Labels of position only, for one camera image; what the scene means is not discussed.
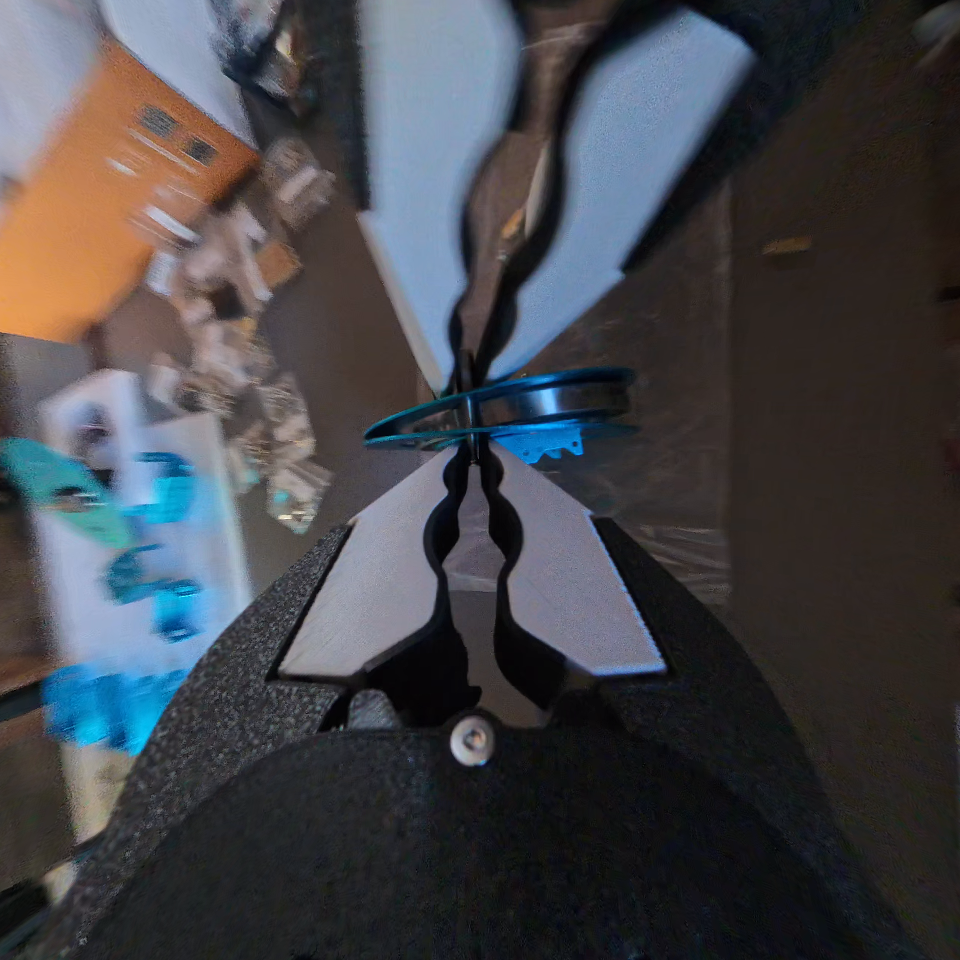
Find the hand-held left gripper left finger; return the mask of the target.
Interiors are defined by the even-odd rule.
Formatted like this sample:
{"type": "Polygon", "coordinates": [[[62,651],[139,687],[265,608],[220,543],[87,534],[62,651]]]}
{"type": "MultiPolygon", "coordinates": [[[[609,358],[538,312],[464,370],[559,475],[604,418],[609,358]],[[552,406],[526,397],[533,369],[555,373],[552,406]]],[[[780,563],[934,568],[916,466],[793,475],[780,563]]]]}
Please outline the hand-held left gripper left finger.
{"type": "Polygon", "coordinates": [[[386,663],[449,608],[470,451],[451,447],[357,513],[278,673],[346,681],[386,663]]]}

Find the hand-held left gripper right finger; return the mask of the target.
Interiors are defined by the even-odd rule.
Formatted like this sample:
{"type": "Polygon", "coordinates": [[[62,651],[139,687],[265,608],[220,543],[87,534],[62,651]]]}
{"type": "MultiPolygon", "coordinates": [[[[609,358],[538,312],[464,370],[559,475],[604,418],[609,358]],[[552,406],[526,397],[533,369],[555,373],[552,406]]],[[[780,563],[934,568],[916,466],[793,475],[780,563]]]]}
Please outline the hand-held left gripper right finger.
{"type": "Polygon", "coordinates": [[[591,677],[666,675],[594,513],[502,443],[487,449],[488,532],[503,556],[508,626],[591,677]]]}

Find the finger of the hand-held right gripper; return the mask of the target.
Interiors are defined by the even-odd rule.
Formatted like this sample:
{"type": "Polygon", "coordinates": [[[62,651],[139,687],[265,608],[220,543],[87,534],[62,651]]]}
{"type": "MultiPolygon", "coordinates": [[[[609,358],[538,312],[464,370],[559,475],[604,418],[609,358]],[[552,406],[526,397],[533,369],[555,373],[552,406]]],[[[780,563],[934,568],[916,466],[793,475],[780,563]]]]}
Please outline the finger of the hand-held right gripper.
{"type": "Polygon", "coordinates": [[[682,7],[591,69],[563,138],[558,230],[519,288],[490,377],[525,366],[621,282],[755,59],[746,41],[682,7]]]}
{"type": "Polygon", "coordinates": [[[521,27],[508,2],[364,1],[358,32],[369,202],[357,218],[416,365],[440,393],[467,283],[464,207],[510,116],[521,27]]]}

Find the blue disc bearing assembly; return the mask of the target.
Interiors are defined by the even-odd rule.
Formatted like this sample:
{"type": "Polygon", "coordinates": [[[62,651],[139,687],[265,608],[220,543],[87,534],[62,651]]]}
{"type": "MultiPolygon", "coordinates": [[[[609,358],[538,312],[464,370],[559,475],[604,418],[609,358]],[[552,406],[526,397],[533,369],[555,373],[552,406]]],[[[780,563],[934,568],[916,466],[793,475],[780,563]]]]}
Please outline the blue disc bearing assembly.
{"type": "Polygon", "coordinates": [[[462,442],[495,442],[533,466],[543,457],[584,453],[587,439],[629,437],[627,367],[600,366],[504,379],[450,393],[369,426],[364,445],[439,452],[462,442]]]}

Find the clear plastic bag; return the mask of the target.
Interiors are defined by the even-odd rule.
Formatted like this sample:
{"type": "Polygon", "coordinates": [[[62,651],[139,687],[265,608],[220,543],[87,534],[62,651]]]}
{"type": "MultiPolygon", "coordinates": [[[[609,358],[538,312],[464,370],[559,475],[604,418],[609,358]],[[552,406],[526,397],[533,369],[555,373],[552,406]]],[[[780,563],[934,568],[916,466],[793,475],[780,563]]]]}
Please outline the clear plastic bag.
{"type": "Polygon", "coordinates": [[[705,606],[729,606],[731,571],[728,178],[651,257],[522,368],[631,368],[630,437],[588,438],[537,468],[615,520],[705,606]]]}

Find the white foam board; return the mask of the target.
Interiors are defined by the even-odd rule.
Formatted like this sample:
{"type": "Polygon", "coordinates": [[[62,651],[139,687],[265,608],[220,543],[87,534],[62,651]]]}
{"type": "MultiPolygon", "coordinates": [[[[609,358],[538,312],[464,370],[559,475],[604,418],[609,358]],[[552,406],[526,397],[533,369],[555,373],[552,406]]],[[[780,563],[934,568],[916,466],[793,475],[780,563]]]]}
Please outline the white foam board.
{"type": "Polygon", "coordinates": [[[143,450],[126,457],[114,448],[113,490],[122,506],[138,506],[152,499],[155,470],[136,461],[142,452],[179,454],[197,475],[198,492],[188,518],[148,526],[148,543],[162,548],[146,555],[145,562],[154,575],[200,583],[201,634],[168,643],[152,632],[149,601],[114,604],[101,582],[111,551],[39,511],[31,522],[54,654],[64,666],[104,667],[109,674],[188,671],[253,599],[223,433],[216,417],[199,413],[147,422],[141,445],[143,450]]]}

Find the dark foil parts bag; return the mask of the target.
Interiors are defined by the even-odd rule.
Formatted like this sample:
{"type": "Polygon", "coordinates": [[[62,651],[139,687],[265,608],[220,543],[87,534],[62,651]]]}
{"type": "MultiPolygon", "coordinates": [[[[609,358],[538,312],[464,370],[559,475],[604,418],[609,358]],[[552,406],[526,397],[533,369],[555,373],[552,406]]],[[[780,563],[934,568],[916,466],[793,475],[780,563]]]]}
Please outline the dark foil parts bag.
{"type": "Polygon", "coordinates": [[[207,7],[222,73],[241,89],[293,109],[309,64],[301,2],[208,1],[207,7]]]}

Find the pile of small screw bags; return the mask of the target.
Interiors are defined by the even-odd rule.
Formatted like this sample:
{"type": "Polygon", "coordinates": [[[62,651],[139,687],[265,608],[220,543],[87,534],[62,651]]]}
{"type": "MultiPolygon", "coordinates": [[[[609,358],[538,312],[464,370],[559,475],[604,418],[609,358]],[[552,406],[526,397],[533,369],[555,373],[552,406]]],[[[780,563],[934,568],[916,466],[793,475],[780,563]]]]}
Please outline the pile of small screw bags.
{"type": "Polygon", "coordinates": [[[333,474],[301,384],[283,368],[261,319],[302,272],[292,236],[330,204],[336,176],[303,138],[282,136],[231,196],[206,203],[172,181],[132,221],[154,254],[145,282],[174,308],[189,361],[151,361],[156,401],[227,426],[234,495],[261,486],[268,513],[296,535],[312,526],[333,474]]]}

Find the orange cardboard box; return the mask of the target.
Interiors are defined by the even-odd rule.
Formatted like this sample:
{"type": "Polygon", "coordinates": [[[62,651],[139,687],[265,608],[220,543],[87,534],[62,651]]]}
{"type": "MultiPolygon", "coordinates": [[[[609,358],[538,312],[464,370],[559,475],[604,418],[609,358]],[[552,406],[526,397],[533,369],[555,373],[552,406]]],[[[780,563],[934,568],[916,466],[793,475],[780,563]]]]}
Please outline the orange cardboard box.
{"type": "Polygon", "coordinates": [[[212,4],[2,2],[1,330],[70,343],[258,163],[212,4]]]}

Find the white foam block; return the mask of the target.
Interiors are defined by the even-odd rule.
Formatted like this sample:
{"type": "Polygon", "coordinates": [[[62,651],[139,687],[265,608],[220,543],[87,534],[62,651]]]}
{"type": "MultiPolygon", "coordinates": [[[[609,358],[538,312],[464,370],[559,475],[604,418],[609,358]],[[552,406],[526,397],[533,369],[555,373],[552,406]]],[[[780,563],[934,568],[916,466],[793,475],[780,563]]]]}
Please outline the white foam block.
{"type": "Polygon", "coordinates": [[[100,414],[107,438],[122,456],[144,450],[146,416],[140,377],[121,369],[100,369],[43,400],[39,406],[43,443],[81,457],[81,430],[100,414]]]}

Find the blue metal bracket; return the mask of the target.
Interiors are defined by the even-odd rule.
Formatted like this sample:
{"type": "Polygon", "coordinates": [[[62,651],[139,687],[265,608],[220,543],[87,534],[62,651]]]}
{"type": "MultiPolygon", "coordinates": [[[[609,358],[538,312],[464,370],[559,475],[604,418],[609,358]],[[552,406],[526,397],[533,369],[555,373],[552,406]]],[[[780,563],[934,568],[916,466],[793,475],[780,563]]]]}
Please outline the blue metal bracket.
{"type": "Polygon", "coordinates": [[[109,674],[100,678],[107,746],[129,756],[138,755],[188,672],[109,674]]]}
{"type": "Polygon", "coordinates": [[[79,747],[108,740],[110,721],[101,702],[100,680],[87,664],[60,667],[42,680],[45,727],[52,738],[79,747]]]}
{"type": "Polygon", "coordinates": [[[162,579],[153,584],[151,631],[164,642],[180,643],[202,633],[201,584],[192,579],[162,579]]]}
{"type": "Polygon", "coordinates": [[[188,519],[196,495],[196,471],[180,454],[145,451],[137,462],[154,468],[152,499],[138,507],[138,516],[148,524],[170,524],[188,519]]]}

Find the blue flanged bracket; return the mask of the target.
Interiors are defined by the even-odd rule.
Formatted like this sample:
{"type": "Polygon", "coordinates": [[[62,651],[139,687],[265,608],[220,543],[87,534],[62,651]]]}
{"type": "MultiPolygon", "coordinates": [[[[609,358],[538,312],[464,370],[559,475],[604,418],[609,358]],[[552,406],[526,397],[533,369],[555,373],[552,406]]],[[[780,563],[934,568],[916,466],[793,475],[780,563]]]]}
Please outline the blue flanged bracket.
{"type": "Polygon", "coordinates": [[[144,557],[160,549],[162,545],[159,543],[147,543],[116,554],[101,574],[107,599],[120,606],[149,599],[157,591],[157,581],[149,580],[144,557]]]}

